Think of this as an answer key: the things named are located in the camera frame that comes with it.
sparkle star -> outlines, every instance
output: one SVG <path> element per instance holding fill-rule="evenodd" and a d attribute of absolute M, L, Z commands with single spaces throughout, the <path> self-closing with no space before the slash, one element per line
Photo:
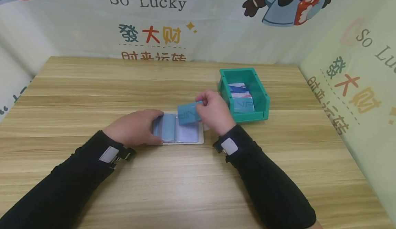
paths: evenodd
<path fill-rule="evenodd" d="M 191 30 L 191 29 L 194 27 L 194 24 L 190 21 L 190 23 L 187 24 L 186 26 L 187 26 L 187 28 L 188 28 L 189 30 Z"/>

white velcro patch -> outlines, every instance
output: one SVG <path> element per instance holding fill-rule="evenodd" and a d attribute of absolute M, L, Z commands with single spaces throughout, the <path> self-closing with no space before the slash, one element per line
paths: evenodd
<path fill-rule="evenodd" d="M 112 146 L 108 147 L 106 151 L 100 156 L 99 160 L 110 163 L 114 157 L 118 154 L 119 150 L 116 148 L 113 148 Z"/>
<path fill-rule="evenodd" d="M 221 146 L 228 155 L 231 155 L 238 150 L 238 146 L 234 143 L 234 141 L 231 138 L 227 138 L 227 140 L 223 141 Z"/>

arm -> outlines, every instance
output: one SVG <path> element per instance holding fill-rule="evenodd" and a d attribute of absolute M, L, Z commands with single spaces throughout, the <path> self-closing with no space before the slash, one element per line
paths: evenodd
<path fill-rule="evenodd" d="M 71 228 L 94 190 L 114 171 L 112 160 L 125 151 L 123 145 L 162 144 L 150 133 L 161 114 L 135 112 L 97 132 L 21 198 L 0 219 L 0 228 Z"/>
<path fill-rule="evenodd" d="M 213 146 L 227 153 L 226 161 L 239 172 L 260 219 L 268 229 L 321 229 L 309 202 L 294 184 L 239 125 L 225 101 L 213 91 L 197 98 L 203 123 L 220 136 Z"/>

hand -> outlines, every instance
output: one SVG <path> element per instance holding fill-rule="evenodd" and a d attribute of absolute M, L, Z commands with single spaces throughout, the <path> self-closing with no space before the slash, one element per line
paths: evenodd
<path fill-rule="evenodd" d="M 112 140 L 128 147 L 140 144 L 162 145 L 162 139 L 151 133 L 151 126 L 163 114 L 164 112 L 153 109 L 133 112 L 118 118 L 103 132 Z"/>
<path fill-rule="evenodd" d="M 225 135 L 236 125 L 226 102 L 218 93 L 204 91 L 196 97 L 195 101 L 202 101 L 204 104 L 197 104 L 195 107 L 202 122 L 216 131 L 219 136 Z"/>

teal plastic bin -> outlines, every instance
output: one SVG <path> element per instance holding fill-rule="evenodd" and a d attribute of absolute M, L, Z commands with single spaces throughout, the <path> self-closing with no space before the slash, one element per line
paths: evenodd
<path fill-rule="evenodd" d="M 235 122 L 253 122 L 267 120 L 270 108 L 270 98 L 265 91 L 254 68 L 221 69 L 218 91 L 228 104 Z M 234 113 L 234 101 L 228 86 L 230 83 L 245 83 L 253 98 L 254 112 Z"/>

